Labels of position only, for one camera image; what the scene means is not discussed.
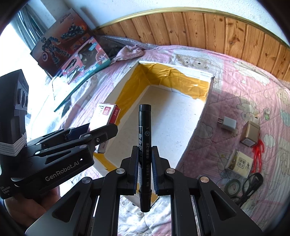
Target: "yellow tape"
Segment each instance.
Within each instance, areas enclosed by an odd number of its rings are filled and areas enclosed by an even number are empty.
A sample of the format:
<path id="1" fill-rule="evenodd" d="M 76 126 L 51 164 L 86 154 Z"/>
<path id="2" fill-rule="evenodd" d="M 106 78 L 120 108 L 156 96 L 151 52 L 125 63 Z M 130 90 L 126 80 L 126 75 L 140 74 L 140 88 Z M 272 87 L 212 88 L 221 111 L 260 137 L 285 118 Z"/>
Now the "yellow tape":
<path id="1" fill-rule="evenodd" d="M 130 79 L 125 83 L 117 98 L 116 104 L 121 111 L 116 121 L 116 125 L 120 124 L 121 118 L 138 99 L 144 89 L 150 85 L 162 85 L 178 90 L 193 99 L 199 98 L 205 101 L 210 84 L 206 81 L 188 77 L 177 69 L 166 65 L 158 63 L 139 64 L 136 66 Z M 117 168 L 105 158 L 104 154 L 94 153 L 94 157 L 96 157 L 108 171 Z M 157 198 L 158 196 L 156 194 L 152 194 L 151 202 L 155 202 Z"/>

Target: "white elastic band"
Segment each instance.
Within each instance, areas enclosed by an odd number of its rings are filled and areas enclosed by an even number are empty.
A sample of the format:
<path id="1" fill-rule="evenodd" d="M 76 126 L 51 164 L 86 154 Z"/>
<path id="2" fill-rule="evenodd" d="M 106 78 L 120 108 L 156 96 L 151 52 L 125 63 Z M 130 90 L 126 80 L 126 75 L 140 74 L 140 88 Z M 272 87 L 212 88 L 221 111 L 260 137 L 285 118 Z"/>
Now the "white elastic band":
<path id="1" fill-rule="evenodd" d="M 27 144 L 26 132 L 14 144 L 0 142 L 0 154 L 8 156 L 17 156 L 21 149 Z"/>

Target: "white power adapter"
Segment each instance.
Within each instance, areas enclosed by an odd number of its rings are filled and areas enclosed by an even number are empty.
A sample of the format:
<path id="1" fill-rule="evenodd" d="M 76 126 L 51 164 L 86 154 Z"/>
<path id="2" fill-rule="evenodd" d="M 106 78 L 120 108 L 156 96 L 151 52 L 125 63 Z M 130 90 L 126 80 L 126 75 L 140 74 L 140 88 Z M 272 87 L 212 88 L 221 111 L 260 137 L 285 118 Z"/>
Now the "white power adapter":
<path id="1" fill-rule="evenodd" d="M 237 124 L 237 121 L 231 118 L 228 118 L 224 116 L 224 118 L 218 118 L 218 123 L 222 124 L 222 129 L 226 129 L 228 131 L 234 132 L 235 126 Z"/>

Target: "wooden headboard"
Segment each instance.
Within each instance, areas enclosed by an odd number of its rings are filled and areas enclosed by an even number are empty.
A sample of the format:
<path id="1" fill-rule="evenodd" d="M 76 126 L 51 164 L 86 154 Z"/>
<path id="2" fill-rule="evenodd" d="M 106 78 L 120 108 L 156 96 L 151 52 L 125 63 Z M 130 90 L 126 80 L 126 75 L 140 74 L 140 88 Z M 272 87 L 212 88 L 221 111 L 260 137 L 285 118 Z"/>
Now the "wooden headboard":
<path id="1" fill-rule="evenodd" d="M 114 20 L 95 32 L 227 54 L 290 81 L 289 46 L 269 30 L 226 12 L 203 8 L 156 9 Z"/>

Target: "wood paneling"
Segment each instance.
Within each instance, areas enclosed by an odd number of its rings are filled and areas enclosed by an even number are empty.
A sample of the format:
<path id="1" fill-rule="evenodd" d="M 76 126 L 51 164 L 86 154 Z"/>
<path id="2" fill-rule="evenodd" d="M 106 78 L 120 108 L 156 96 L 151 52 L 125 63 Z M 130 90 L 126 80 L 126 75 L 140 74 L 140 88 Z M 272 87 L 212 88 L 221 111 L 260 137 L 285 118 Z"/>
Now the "wood paneling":
<path id="1" fill-rule="evenodd" d="M 242 59 L 290 82 L 290 50 L 245 22 L 210 13 L 165 12 L 139 16 L 95 31 L 157 45 L 184 45 Z"/>
<path id="2" fill-rule="evenodd" d="M 181 12 L 162 13 L 171 45 L 187 46 L 186 32 Z"/>
<path id="3" fill-rule="evenodd" d="M 132 22 L 138 32 L 142 43 L 156 44 L 149 24 L 147 22 L 146 16 L 132 18 Z"/>
<path id="4" fill-rule="evenodd" d="M 146 16 L 153 38 L 157 45 L 170 45 L 167 28 L 162 13 Z"/>
<path id="5" fill-rule="evenodd" d="M 188 46 L 205 49 L 205 31 L 202 13 L 183 12 Z"/>
<path id="6" fill-rule="evenodd" d="M 275 61 L 275 64 L 271 73 L 277 79 L 283 79 L 288 69 L 289 63 L 290 63 L 290 51 L 286 47 L 280 45 L 278 56 L 276 58 L 276 61 Z"/>
<path id="7" fill-rule="evenodd" d="M 206 46 L 207 50 L 224 52 L 224 30 L 225 19 L 222 16 L 203 14 L 205 21 Z"/>
<path id="8" fill-rule="evenodd" d="M 126 34 L 124 33 L 124 31 L 119 23 L 115 23 L 115 24 L 110 25 L 110 28 L 115 36 L 126 37 Z"/>
<path id="9" fill-rule="evenodd" d="M 226 18 L 224 54 L 241 58 L 244 47 L 246 24 Z"/>
<path id="10" fill-rule="evenodd" d="M 122 30 L 125 33 L 127 38 L 140 41 L 140 37 L 138 35 L 138 32 L 137 32 L 131 19 L 121 21 L 120 26 L 122 27 Z"/>
<path id="11" fill-rule="evenodd" d="M 257 65 L 263 46 L 263 39 L 264 32 L 251 25 L 246 25 L 244 49 L 241 59 Z"/>
<path id="12" fill-rule="evenodd" d="M 276 39 L 265 34 L 257 66 L 271 72 L 277 58 L 279 45 L 280 43 Z"/>

